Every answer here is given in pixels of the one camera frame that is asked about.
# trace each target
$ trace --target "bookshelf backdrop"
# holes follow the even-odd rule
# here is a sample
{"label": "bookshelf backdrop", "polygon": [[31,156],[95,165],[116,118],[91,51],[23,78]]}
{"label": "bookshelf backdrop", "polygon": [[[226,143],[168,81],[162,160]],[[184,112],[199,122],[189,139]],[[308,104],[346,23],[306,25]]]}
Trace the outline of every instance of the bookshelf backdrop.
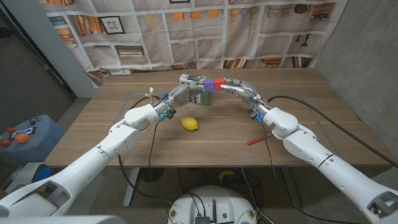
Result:
{"label": "bookshelf backdrop", "polygon": [[125,68],[312,68],[348,0],[39,1],[100,84]]}

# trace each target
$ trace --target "lemon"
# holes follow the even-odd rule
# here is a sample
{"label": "lemon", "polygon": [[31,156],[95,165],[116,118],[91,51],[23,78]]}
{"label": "lemon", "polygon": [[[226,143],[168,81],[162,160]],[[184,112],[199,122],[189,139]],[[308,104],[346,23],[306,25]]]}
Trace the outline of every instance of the lemon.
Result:
{"label": "lemon", "polygon": [[182,126],[190,131],[193,131],[195,129],[198,129],[198,121],[195,120],[195,118],[191,117],[186,117],[181,119]]}

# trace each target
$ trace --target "table leg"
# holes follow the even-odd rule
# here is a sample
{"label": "table leg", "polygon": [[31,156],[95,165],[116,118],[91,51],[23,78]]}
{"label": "table leg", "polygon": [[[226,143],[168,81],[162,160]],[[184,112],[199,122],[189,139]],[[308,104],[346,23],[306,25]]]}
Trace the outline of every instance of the table leg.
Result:
{"label": "table leg", "polygon": [[[134,184],[134,186],[137,186],[138,174],[139,174],[139,168],[134,168],[131,170],[129,180],[131,183]],[[135,190],[127,183],[126,194],[124,195],[124,200],[123,200],[123,206],[125,208],[130,207],[132,198],[134,196],[134,192]]]}
{"label": "table leg", "polygon": [[290,169],[290,167],[282,167],[282,173],[293,205],[297,208],[301,208],[301,201],[299,198],[299,193],[297,193],[292,170]]}

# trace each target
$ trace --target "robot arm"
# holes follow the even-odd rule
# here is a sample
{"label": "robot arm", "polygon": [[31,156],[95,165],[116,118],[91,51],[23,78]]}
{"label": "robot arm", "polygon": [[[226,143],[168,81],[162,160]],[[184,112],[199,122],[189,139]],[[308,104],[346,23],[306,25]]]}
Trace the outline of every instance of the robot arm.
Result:
{"label": "robot arm", "polygon": [[286,150],[317,168],[371,223],[386,217],[398,217],[398,191],[373,181],[334,155],[317,141],[311,130],[299,124],[295,116],[262,100],[251,85],[233,82],[221,85],[221,88],[250,104],[252,111],[249,115],[259,123],[274,124],[272,133],[283,141]]}
{"label": "robot arm", "polygon": [[[376,183],[323,147],[314,133],[297,118],[263,100],[247,82],[224,78],[220,88],[242,99],[249,115],[259,123],[274,124],[273,135],[283,141],[288,152],[316,167],[362,211],[372,223],[398,215],[398,192]],[[27,185],[0,200],[9,217],[57,216],[65,214],[78,194],[108,163],[138,142],[150,123],[173,118],[175,108],[188,103],[190,91],[203,90],[203,82],[175,87],[155,105],[129,110],[124,119],[94,148],[64,170],[47,179]]]}

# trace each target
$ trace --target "table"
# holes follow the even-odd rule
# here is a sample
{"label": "table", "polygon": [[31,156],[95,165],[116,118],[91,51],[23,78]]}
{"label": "table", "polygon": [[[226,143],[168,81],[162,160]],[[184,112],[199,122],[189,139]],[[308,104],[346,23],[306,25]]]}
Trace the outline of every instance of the table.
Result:
{"label": "table", "polygon": [[[263,98],[288,95],[305,100],[370,146],[388,157],[386,148],[351,111],[349,106],[333,91],[331,86],[311,68],[291,69],[209,69],[173,70],[153,73],[133,73],[131,76],[111,76],[87,104],[64,137],[51,152],[45,163],[48,166],[65,167],[99,143],[115,122],[149,87],[156,95],[171,91],[177,86],[182,73],[213,78],[235,78],[253,84]],[[276,99],[271,103],[292,113],[300,124],[310,128],[330,151],[352,165],[385,166],[388,163],[370,152],[360,143],[334,127],[309,108],[287,99]],[[151,167],[261,167],[270,165],[265,142],[248,146],[250,139],[264,135],[262,126],[247,114],[247,105],[230,93],[212,93],[210,106],[187,104],[176,108],[171,120],[159,124],[150,161]],[[198,121],[199,129],[185,130],[181,118],[191,116]],[[142,135],[134,149],[122,154],[123,164],[131,167],[147,167],[154,125]],[[275,166],[308,166],[304,161],[290,155],[282,142],[268,139]],[[117,159],[109,166],[118,166]],[[284,172],[287,182],[292,182],[291,173]],[[130,175],[135,182],[138,169]],[[295,189],[289,189],[292,198]],[[127,188],[124,206],[131,203],[133,190]]]}

